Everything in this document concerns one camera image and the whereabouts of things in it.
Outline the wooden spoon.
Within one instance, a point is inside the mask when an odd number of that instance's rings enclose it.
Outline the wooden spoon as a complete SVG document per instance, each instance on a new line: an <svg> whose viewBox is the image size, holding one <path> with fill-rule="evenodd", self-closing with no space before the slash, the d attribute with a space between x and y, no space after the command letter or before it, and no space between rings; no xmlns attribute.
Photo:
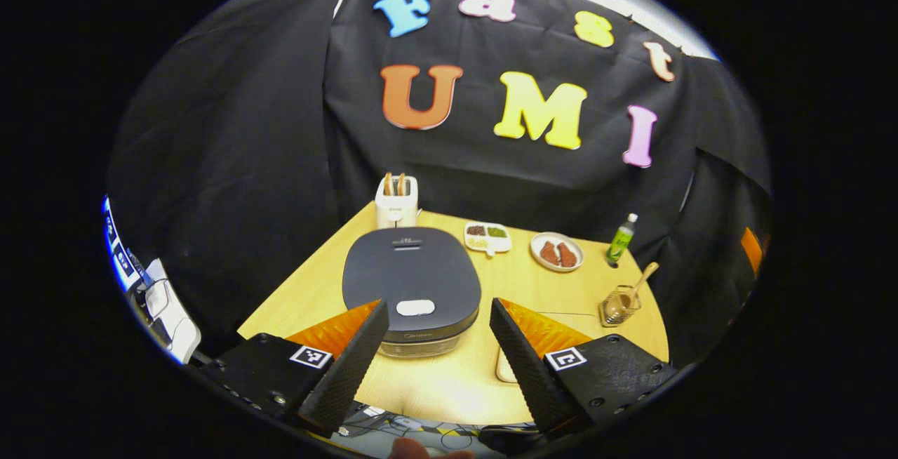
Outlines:
<svg viewBox="0 0 898 459"><path fill-rule="evenodd" d="M629 317L641 308L641 299L639 299L639 291L648 282L648 278L652 276L659 268L658 262L651 262L643 271L637 283L633 286L623 286L622 289L616 291L610 300L610 321L613 324L622 324Z"/></svg>

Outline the dark grey rice cooker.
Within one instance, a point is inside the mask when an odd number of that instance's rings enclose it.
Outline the dark grey rice cooker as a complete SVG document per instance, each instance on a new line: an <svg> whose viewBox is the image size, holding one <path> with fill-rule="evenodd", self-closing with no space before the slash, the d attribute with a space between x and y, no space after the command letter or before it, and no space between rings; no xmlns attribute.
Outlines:
<svg viewBox="0 0 898 459"><path fill-rule="evenodd" d="M389 328L379 353L426 359L456 350L480 314L481 283L465 247L431 227L377 229L347 251L347 308L382 300Z"/></svg>

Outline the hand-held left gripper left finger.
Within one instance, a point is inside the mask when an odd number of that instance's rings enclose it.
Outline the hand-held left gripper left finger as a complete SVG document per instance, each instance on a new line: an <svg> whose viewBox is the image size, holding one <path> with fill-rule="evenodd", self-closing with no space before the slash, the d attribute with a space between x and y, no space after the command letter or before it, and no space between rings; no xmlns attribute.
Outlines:
<svg viewBox="0 0 898 459"><path fill-rule="evenodd" d="M288 338L260 332L200 368L260 414L322 437L337 432L389 328L382 300Z"/></svg>

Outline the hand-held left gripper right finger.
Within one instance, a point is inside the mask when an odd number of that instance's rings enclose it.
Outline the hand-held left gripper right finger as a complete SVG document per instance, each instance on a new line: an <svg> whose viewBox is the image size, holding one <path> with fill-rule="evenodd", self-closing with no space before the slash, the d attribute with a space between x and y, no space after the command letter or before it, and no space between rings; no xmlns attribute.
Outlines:
<svg viewBox="0 0 898 459"><path fill-rule="evenodd" d="M590 340L503 298L492 301L490 330L549 441L622 424L679 375L624 335Z"/></svg>

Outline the white divided dish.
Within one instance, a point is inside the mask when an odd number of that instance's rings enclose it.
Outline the white divided dish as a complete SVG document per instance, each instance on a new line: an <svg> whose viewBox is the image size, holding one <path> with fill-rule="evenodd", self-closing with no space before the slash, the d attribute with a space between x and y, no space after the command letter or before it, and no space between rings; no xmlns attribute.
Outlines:
<svg viewBox="0 0 898 459"><path fill-rule="evenodd" d="M490 222L468 222L463 229L464 245L472 251L485 252L490 257L506 253L512 248L507 227Z"/></svg>

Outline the clear rice tray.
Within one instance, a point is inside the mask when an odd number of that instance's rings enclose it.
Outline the clear rice tray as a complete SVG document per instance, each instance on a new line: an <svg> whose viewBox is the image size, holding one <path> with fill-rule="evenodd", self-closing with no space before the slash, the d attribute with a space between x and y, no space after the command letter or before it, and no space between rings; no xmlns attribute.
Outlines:
<svg viewBox="0 0 898 459"><path fill-rule="evenodd" d="M542 315L557 321L559 324L568 326L568 328L582 335L586 335L588 340L599 338L602 332L599 317L596 313L547 312L542 313ZM502 350L498 350L496 376L504 383L518 383L506 354Z"/></svg>

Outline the computer monitor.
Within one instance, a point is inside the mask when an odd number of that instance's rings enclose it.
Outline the computer monitor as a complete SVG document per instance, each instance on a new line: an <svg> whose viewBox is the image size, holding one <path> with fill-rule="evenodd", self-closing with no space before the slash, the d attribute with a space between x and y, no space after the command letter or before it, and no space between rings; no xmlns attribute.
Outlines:
<svg viewBox="0 0 898 459"><path fill-rule="evenodd" d="M133 252L126 248L119 234L118 227L110 207L108 196L102 200L103 238L109 254L110 265L123 293L134 291L145 292L153 286L153 278L149 277L143 265Z"/></svg>

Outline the black backdrop cloth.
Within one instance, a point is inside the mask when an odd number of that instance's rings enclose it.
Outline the black backdrop cloth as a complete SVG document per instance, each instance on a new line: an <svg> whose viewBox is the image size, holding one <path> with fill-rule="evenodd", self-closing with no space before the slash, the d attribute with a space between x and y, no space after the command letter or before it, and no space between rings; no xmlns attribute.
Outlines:
<svg viewBox="0 0 898 459"><path fill-rule="evenodd" d="M751 295L744 228L772 237L743 86L587 0L228 1L131 101L108 197L215 356L388 171L424 209L529 231L609 242L637 213L675 364Z"/></svg>

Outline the white device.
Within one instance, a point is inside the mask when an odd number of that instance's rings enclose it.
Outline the white device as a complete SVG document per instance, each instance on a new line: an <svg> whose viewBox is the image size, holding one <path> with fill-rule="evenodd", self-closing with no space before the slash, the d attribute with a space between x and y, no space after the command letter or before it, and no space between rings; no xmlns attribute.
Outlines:
<svg viewBox="0 0 898 459"><path fill-rule="evenodd" d="M175 292L160 258L151 261L147 276L152 285L145 292L149 331L161 349L179 364L188 364L202 340L195 321Z"/></svg>

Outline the white round plate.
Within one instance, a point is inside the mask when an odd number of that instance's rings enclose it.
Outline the white round plate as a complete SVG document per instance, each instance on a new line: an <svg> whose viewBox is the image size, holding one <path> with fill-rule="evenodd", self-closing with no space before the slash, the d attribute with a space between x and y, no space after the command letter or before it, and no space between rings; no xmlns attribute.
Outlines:
<svg viewBox="0 0 898 459"><path fill-rule="evenodd" d="M552 241L553 244L555 244L556 246L557 246L557 244L561 244L561 242L564 242L564 244L567 244L568 247L570 247L571 251L573 251L574 254L577 255L577 259L578 259L577 266L564 268L564 267L553 267L553 266L549 266L548 264L546 264L545 261L543 261L540 258L540 251L541 251L541 248L542 248L544 242L547 240ZM577 270L577 268L580 268L584 262L584 251L580 247L580 245L578 245L574 239L572 239L566 235L563 235L561 233L558 233L558 232L540 232L540 233L537 233L536 235L533 235L533 238L530 239L529 248L530 248L530 255L532 256L533 260L535 260L535 262L539 266L547 268L548 270L551 270L553 272L560 272L560 273L573 272L573 271Z"/></svg>

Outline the green drink bottle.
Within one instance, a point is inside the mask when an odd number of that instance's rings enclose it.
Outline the green drink bottle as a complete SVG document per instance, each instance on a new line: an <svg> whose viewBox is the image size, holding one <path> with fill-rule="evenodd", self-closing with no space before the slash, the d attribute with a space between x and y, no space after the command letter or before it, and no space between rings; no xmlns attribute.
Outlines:
<svg viewBox="0 0 898 459"><path fill-rule="evenodd" d="M610 266L616 267L618 265L618 261L628 249L629 244L631 244L631 240L635 235L636 222L638 222L637 213L629 213L626 221L618 227L615 235L613 235L612 241L610 241L604 255L606 263Z"/></svg>

